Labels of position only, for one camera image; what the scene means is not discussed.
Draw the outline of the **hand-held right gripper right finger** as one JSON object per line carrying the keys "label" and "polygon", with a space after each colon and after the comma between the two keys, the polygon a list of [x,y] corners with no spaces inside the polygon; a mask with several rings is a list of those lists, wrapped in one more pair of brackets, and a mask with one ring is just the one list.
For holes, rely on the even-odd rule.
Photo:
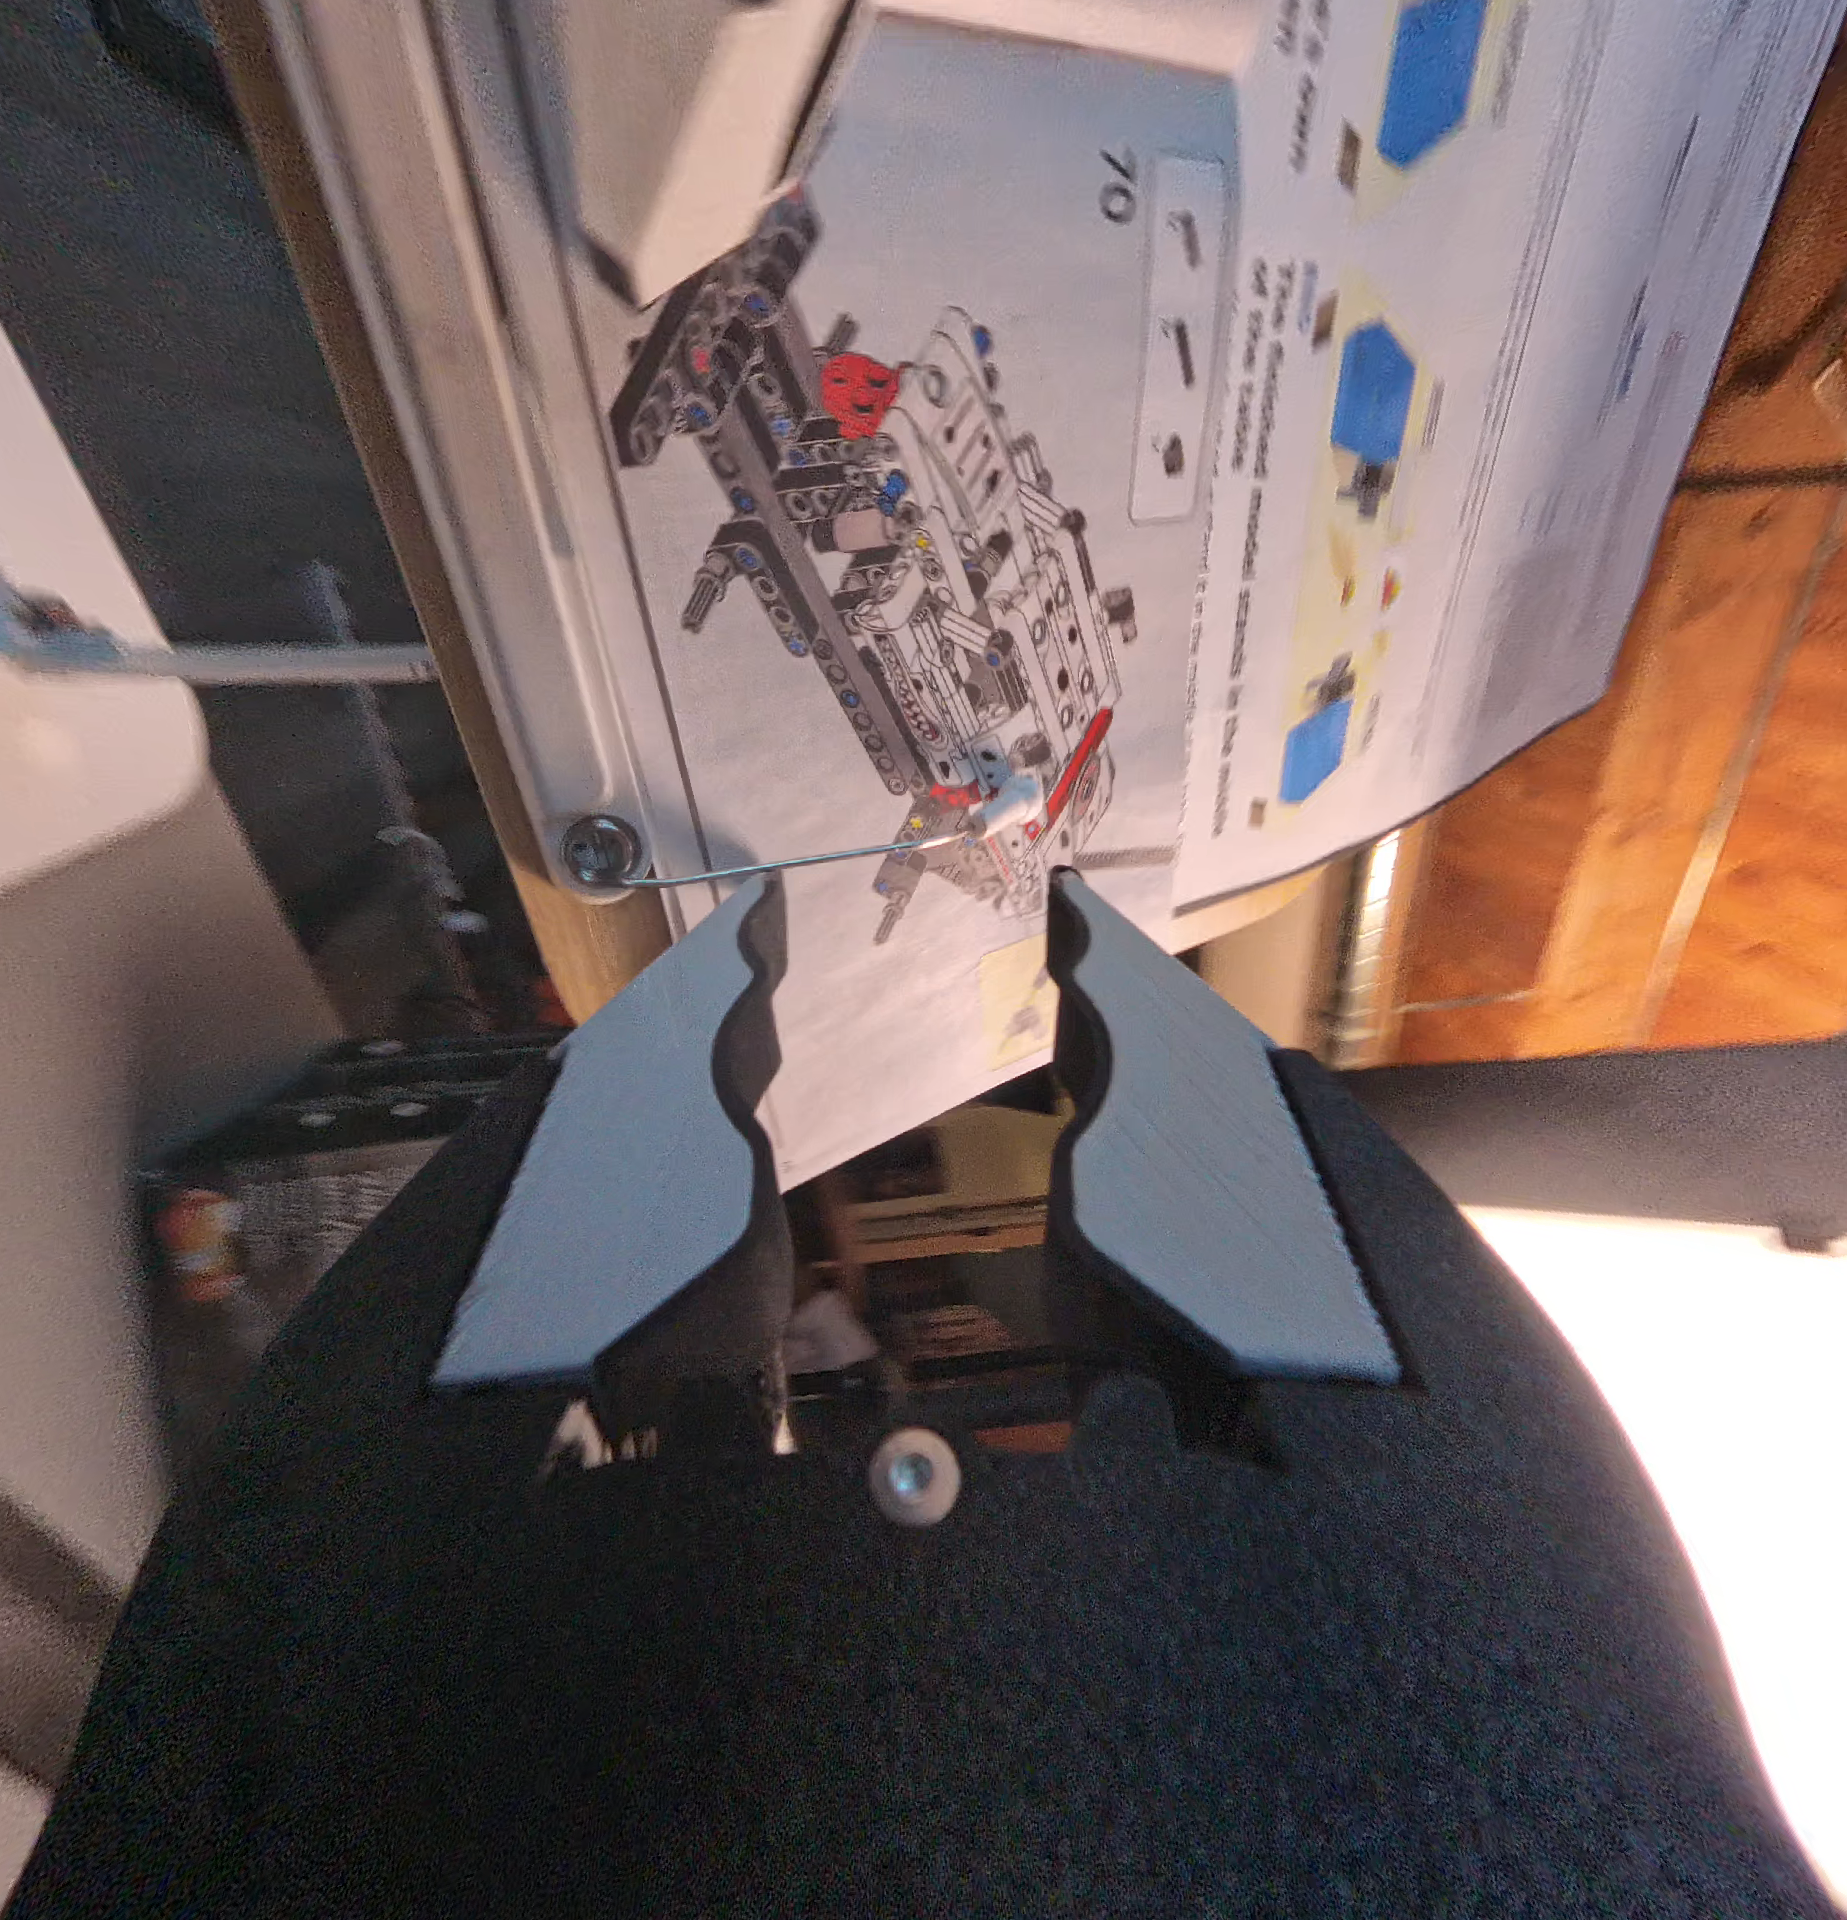
{"label": "hand-held right gripper right finger", "polygon": [[1079,869],[1046,963],[1073,1106],[1051,1244],[1227,1379],[1404,1382],[1272,1040]]}

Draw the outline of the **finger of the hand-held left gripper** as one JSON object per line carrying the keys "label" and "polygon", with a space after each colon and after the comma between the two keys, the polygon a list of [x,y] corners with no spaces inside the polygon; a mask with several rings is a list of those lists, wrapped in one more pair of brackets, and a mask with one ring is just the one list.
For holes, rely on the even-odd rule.
{"label": "finger of the hand-held left gripper", "polygon": [[808,169],[854,63],[848,2],[509,5],[556,221],[650,307]]}
{"label": "finger of the hand-held left gripper", "polygon": [[1233,80],[1272,36],[1272,2],[878,2],[938,28],[1063,44]]}

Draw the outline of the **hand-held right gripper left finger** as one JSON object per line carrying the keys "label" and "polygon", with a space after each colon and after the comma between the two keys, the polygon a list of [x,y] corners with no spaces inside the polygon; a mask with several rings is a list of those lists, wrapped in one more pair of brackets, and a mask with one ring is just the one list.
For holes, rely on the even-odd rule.
{"label": "hand-held right gripper left finger", "polygon": [[434,1387],[781,1363],[794,1254],[761,1107],[787,958],[783,886],[750,877],[560,1048]]}

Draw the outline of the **lego instruction booklet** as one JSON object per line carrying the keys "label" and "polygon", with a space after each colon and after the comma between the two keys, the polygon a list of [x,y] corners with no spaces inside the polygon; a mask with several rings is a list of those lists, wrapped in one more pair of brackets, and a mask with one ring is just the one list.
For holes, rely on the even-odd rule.
{"label": "lego instruction booklet", "polygon": [[1049,878],[1172,912],[1237,292],[1231,80],[886,19],[605,387],[678,798],[783,877],[785,1186],[1044,1063]]}

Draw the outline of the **white booklet stand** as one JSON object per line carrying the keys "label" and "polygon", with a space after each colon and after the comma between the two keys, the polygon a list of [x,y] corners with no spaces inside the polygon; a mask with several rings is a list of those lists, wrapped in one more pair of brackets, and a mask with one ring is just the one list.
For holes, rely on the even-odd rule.
{"label": "white booklet stand", "polygon": [[691,802],[497,5],[265,5],[556,886],[636,895]]}

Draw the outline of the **printed task sheet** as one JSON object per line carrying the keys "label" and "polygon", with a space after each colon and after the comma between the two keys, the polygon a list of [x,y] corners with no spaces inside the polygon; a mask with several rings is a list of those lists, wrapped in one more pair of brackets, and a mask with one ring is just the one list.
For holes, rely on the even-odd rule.
{"label": "printed task sheet", "polygon": [[1177,916],[1606,693],[1846,12],[1274,8],[1237,87]]}

